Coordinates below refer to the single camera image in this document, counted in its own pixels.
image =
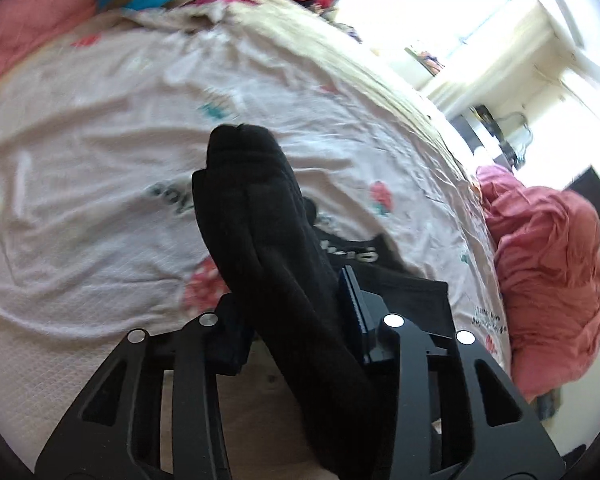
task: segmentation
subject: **wrinkled fabric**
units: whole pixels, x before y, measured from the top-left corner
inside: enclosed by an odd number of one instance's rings
[[[184,290],[208,253],[187,197],[156,185],[190,183],[227,121],[275,132],[330,232],[383,233],[407,269],[448,282],[457,329],[509,371],[487,226],[442,141],[453,127],[328,23],[262,1],[195,34],[187,9],[143,12],[142,28],[101,14],[0,82],[0,433],[27,466],[128,330],[189,320]],[[231,452],[236,478],[301,477]]]
[[[512,348],[512,378],[537,396],[579,379],[600,349],[600,220],[573,191],[477,170]]]

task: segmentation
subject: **bed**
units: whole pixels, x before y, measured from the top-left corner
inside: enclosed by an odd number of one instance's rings
[[[448,282],[456,328],[509,370],[462,139],[345,34],[253,1],[101,14],[0,78],[0,433],[29,468],[128,330],[194,315],[185,291],[208,253],[187,196],[221,123],[274,132],[324,224],[385,234],[408,270]],[[252,357],[219,386],[234,477],[331,478],[266,350]]]

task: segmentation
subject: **red flower print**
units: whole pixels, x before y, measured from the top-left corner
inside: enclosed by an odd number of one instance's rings
[[[390,213],[394,209],[394,200],[392,199],[391,191],[389,191],[384,182],[378,180],[371,186],[371,198],[374,202],[380,204],[387,213]]]
[[[496,345],[494,345],[493,339],[491,339],[490,335],[488,335],[487,339],[485,340],[485,346],[486,346],[487,352],[489,352],[490,354],[496,353]]]
[[[213,310],[229,288],[220,276],[211,256],[196,267],[184,289],[182,307],[192,318]]]
[[[84,38],[80,38],[80,40],[78,41],[74,41],[71,44],[71,46],[80,48],[84,46],[95,45],[100,41],[100,38],[102,38],[102,34],[100,32],[98,32],[97,34],[90,34],[88,36],[85,36]]]

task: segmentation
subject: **black sock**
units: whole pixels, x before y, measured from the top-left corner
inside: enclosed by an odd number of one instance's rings
[[[220,126],[192,181],[206,246],[296,396],[318,458],[341,479],[369,478],[378,398],[344,343],[336,275],[285,155],[264,128]]]
[[[315,202],[310,198],[303,196],[302,203],[304,204],[306,220],[309,222],[309,224],[314,225],[315,220],[318,218],[318,208],[315,206]]]

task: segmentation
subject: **silver screw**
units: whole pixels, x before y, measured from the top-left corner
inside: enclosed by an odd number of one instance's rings
[[[202,326],[213,326],[218,322],[218,316],[216,316],[216,314],[212,314],[211,312],[207,312],[206,314],[200,316],[198,322]]]
[[[384,321],[385,325],[392,326],[394,328],[404,325],[404,319],[402,316],[398,316],[397,314],[387,314],[384,316],[382,321]]]
[[[144,330],[136,328],[135,330],[132,330],[126,335],[126,340],[130,343],[139,343],[144,341],[144,336]]]
[[[472,345],[475,343],[475,335],[468,330],[461,330],[456,334],[456,339],[463,345]]]

